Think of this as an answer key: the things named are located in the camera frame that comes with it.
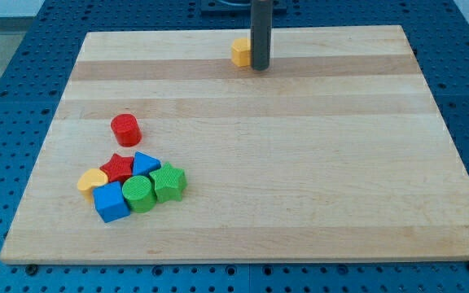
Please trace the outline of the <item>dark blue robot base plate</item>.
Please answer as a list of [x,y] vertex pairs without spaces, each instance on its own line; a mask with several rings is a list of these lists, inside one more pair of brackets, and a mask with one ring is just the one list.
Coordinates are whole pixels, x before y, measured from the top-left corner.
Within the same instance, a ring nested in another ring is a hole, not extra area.
[[[274,14],[285,13],[288,0],[272,0]],[[251,0],[199,0],[202,15],[248,14],[251,11]]]

